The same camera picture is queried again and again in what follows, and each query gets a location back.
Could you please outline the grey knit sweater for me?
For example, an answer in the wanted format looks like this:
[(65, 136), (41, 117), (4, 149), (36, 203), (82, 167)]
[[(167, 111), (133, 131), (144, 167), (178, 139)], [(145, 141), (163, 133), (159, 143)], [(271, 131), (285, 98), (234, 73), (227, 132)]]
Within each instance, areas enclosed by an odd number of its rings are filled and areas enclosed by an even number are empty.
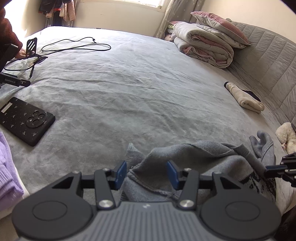
[(252, 150), (244, 145), (199, 140), (193, 144), (154, 148), (147, 156), (129, 144), (125, 156), (129, 170), (120, 200), (176, 203), (181, 193), (173, 189), (166, 168), (167, 161), (174, 161), (179, 168), (190, 168), (202, 175), (210, 176), (217, 171), (225, 173), (275, 202), (276, 181), (264, 178), (266, 166), (275, 164), (273, 140), (263, 131), (249, 139)]

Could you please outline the hanging dark clothes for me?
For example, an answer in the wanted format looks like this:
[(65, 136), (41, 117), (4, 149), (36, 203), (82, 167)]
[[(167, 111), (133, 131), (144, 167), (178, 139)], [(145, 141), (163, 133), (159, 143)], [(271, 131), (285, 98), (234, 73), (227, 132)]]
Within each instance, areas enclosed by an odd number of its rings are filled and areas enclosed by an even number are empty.
[(43, 0), (38, 12), (46, 18), (45, 27), (73, 27), (79, 2), (76, 0)]

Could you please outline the white plush toy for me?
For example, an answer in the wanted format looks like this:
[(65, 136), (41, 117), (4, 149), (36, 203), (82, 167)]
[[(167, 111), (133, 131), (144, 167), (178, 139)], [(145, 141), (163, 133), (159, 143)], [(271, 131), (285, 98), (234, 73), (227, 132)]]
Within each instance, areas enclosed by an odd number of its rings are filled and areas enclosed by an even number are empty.
[(288, 153), (296, 152), (296, 136), (292, 124), (289, 122), (283, 123), (275, 132), (277, 139), (280, 141), (282, 148)]

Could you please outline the person in red jacket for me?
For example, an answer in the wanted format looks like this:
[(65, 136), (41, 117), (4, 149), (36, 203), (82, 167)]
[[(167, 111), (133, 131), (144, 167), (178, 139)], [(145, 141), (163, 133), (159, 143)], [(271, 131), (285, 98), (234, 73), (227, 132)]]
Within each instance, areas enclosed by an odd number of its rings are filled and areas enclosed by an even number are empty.
[(14, 44), (18, 46), (18, 53), (15, 55), (15, 58), (21, 59), (26, 56), (26, 52), (22, 48), (23, 44), (13, 32), (10, 21), (5, 17), (6, 10), (4, 7), (10, 2), (9, 0), (1, 0), (1, 55), (5, 51), (5, 45)]

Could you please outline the black phone stand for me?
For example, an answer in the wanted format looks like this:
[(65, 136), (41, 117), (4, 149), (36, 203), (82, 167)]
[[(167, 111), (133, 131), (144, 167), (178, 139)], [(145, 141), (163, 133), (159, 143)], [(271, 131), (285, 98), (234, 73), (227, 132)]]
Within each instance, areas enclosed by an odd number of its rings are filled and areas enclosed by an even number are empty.
[(26, 57), (35, 56), (36, 50), (37, 50), (37, 38), (27, 40)]

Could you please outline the black smartphone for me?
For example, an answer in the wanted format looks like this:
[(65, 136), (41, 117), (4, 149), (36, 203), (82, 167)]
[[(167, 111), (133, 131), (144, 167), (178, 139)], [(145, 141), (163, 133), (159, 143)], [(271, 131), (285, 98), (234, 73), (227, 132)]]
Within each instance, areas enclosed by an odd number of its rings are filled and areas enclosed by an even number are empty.
[(1, 107), (1, 125), (34, 147), (55, 121), (55, 115), (12, 97)]

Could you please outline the folded beige garment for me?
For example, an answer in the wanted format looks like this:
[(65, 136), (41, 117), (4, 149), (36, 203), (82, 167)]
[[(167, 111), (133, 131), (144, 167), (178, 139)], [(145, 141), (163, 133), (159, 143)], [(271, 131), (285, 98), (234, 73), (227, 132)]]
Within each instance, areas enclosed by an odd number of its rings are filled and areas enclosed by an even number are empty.
[(224, 87), (231, 93), (242, 108), (258, 114), (265, 110), (263, 102), (252, 91), (243, 90), (232, 82), (225, 82)]

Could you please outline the purple knit garment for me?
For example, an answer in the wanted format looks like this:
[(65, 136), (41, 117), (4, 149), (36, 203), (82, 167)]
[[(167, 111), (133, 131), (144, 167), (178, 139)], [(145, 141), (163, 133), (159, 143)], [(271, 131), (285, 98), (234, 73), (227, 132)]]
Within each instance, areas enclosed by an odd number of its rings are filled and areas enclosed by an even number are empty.
[(8, 142), (1, 132), (1, 211), (16, 204), (24, 195)]

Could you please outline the grey bed sheet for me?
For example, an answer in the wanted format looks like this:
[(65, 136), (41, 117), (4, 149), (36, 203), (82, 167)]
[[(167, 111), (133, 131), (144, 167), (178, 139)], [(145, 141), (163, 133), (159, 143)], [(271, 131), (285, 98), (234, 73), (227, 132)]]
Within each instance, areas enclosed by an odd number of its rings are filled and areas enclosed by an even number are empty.
[[(241, 108), (224, 88), (228, 72), (182, 54), (175, 44), (126, 32), (49, 27), (37, 47), (55, 53), (29, 70), (31, 60), (9, 69), (29, 87), (4, 85), (1, 104), (16, 97), (55, 115), (30, 147), (1, 128), (25, 187), (34, 193), (71, 171), (92, 174), (126, 160), (129, 144), (144, 156), (154, 148), (199, 140), (244, 145), (258, 131), (275, 136), (278, 121)], [(276, 181), (276, 205), (295, 205), (295, 189)]]

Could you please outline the grey quilted headboard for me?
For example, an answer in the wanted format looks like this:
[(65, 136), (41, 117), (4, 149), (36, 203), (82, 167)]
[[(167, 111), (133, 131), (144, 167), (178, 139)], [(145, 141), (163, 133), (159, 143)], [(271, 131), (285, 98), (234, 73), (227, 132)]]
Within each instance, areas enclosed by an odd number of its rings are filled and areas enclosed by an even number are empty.
[(228, 70), (273, 112), (295, 124), (295, 43), (271, 30), (230, 21), (250, 46), (234, 50)]

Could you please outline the pink grey pillow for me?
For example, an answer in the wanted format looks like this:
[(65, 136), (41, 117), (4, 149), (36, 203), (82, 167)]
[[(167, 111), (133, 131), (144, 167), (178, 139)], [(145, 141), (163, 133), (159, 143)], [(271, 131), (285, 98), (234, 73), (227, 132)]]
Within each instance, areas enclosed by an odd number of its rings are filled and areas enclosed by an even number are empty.
[(251, 45), (245, 34), (228, 20), (204, 11), (194, 11), (191, 15), (198, 27), (221, 38), (231, 47), (243, 49)]

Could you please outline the folded grey pink quilt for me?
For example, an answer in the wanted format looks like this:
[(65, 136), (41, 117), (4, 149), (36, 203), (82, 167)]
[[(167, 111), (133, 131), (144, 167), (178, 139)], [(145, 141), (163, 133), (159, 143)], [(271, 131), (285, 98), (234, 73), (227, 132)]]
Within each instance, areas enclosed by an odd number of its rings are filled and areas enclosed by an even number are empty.
[(171, 39), (183, 54), (217, 68), (226, 68), (233, 61), (232, 47), (203, 25), (177, 22)]

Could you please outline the grey curtain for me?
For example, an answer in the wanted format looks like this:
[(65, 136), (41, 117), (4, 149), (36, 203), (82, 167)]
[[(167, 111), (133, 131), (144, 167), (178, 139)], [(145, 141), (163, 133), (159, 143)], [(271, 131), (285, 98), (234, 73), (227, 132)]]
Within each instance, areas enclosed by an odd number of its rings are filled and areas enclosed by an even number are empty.
[(200, 11), (205, 0), (175, 0), (169, 1), (163, 19), (155, 33), (156, 38), (163, 39), (168, 24), (172, 21), (193, 23), (195, 19), (191, 12)]

